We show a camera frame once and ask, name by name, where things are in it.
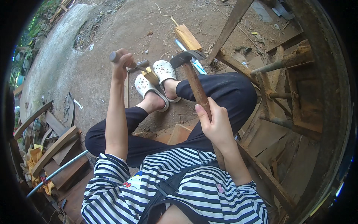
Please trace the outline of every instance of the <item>yellow cloth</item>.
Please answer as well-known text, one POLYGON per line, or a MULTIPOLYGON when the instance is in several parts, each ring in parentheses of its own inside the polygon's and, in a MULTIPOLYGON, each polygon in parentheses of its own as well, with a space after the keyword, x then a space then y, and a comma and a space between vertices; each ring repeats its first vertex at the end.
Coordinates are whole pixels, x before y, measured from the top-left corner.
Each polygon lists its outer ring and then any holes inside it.
MULTIPOLYGON (((36 187, 41 182, 40 177, 32 176, 31 171, 34 168, 34 166, 36 165, 36 163, 39 161, 39 159, 42 157, 42 155, 43 155, 42 149, 43 149, 43 146, 36 145, 36 144, 34 145, 33 149, 31 149, 31 148, 29 149, 30 159, 27 161, 27 166, 28 166, 28 170, 31 175, 31 182, 32 182, 33 187, 36 187)), ((45 189, 46 194, 51 195, 51 190, 55 187, 55 185, 52 183, 52 181, 48 181, 47 186, 43 185, 42 187, 45 189)), ((39 188, 37 190, 37 192, 42 192, 42 188, 39 188)))

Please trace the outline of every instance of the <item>black pants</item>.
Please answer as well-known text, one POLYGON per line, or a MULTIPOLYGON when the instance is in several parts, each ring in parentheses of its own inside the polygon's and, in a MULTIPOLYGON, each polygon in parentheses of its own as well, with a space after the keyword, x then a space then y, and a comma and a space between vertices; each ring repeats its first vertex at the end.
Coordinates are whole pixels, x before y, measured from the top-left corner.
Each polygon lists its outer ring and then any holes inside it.
MULTIPOLYGON (((236 133, 244 125, 253 112, 257 95, 249 79, 236 72, 220 75, 199 75, 206 95, 228 111, 233 133, 236 133)), ((176 94, 187 100, 195 101, 189 82, 183 80, 176 87, 176 94)), ((138 125, 148 116, 148 113, 140 107, 126 109, 128 134, 134 132, 138 125)), ((106 120, 91 127, 86 134, 85 145, 90 153, 98 156, 106 149, 106 120)), ((194 127, 188 139, 177 145, 167 145, 155 140, 138 136, 128 136, 129 167, 139 167, 147 155, 164 152, 173 148, 191 148, 206 152, 214 152, 211 141, 205 137, 200 122, 194 127)))

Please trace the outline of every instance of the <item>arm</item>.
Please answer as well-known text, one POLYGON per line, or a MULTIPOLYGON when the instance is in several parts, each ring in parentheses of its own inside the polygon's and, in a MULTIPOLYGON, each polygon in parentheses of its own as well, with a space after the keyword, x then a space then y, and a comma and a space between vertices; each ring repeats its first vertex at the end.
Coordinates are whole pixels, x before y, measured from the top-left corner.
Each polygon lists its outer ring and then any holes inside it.
POLYGON ((127 76, 126 67, 133 61, 132 54, 122 48, 116 51, 122 55, 117 63, 112 64, 112 81, 110 101, 106 120, 106 154, 115 155, 121 159, 127 159, 128 153, 128 128, 124 109, 124 80, 127 76))
POLYGON ((199 104, 195 105, 203 133, 223 154, 226 171, 234 183, 237 186, 247 184, 252 178, 234 140, 227 110, 218 106, 212 98, 208 97, 208 100, 213 115, 211 122, 204 108, 199 104))

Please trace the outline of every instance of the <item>yellow wooden block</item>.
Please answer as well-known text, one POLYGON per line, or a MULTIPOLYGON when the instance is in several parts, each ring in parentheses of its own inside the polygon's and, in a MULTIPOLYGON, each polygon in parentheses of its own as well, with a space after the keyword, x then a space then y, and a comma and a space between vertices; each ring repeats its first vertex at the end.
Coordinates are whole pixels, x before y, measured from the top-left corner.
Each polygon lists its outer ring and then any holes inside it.
POLYGON ((159 85, 159 79, 156 76, 156 74, 154 73, 154 71, 152 71, 152 69, 150 69, 150 67, 146 68, 147 72, 142 71, 143 76, 148 79, 148 81, 150 83, 152 83, 153 85, 159 85))
POLYGON ((202 47, 197 41, 197 39, 195 39, 193 34, 187 29, 184 24, 175 27, 174 32, 176 33, 180 41, 184 44, 187 50, 202 50, 202 47))

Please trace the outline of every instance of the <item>dirt ground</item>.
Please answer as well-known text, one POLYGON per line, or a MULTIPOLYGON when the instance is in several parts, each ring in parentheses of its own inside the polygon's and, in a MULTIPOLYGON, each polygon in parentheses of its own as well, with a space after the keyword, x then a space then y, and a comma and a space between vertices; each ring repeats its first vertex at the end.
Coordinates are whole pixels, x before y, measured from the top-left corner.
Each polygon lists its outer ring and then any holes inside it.
MULTIPOLYGON (((229 5, 224 6, 220 1, 210 2, 227 15, 236 3, 235 0, 228 0, 226 3, 229 5)), ((54 114, 61 121, 64 98, 70 91, 74 99, 83 106, 80 110, 75 105, 75 125, 82 129, 84 137, 91 126, 106 117, 111 82, 108 60, 110 52, 125 47, 134 53, 137 61, 148 59, 151 66, 166 52, 170 51, 163 56, 163 60, 167 61, 171 54, 180 52, 180 48, 174 43, 177 38, 174 33, 175 24, 170 17, 161 16, 154 3, 158 4, 162 14, 172 15, 178 24, 185 24, 202 45, 203 52, 209 55, 209 48, 220 35, 227 17, 205 4, 204 0, 78 1, 50 32, 25 79, 20 100, 21 119, 24 120, 39 107, 44 95, 45 100, 54 100, 54 114), (26 102, 29 103, 27 109, 24 107, 26 102)), ((258 32, 264 37, 265 44, 255 43, 266 50, 299 31, 291 24, 284 31, 277 30, 274 24, 282 29, 286 20, 277 17, 267 6, 264 7, 273 22, 264 23, 259 20, 258 14, 250 7, 239 26, 252 40, 255 38, 251 32, 258 32)), ((234 55, 234 49, 239 46, 252 48, 247 61, 259 55, 250 40, 236 28, 225 43, 224 50, 234 55)), ((214 70, 205 61, 201 63, 208 74, 213 74, 214 70)), ((181 68, 175 72, 178 80, 186 78, 181 68)), ((129 76, 130 106, 135 106, 142 100, 134 87, 139 73, 131 73, 129 76)), ((149 115, 136 132, 157 131, 174 126, 175 123, 190 121, 196 117, 194 105, 194 102, 185 99, 170 104, 166 112, 149 115)))

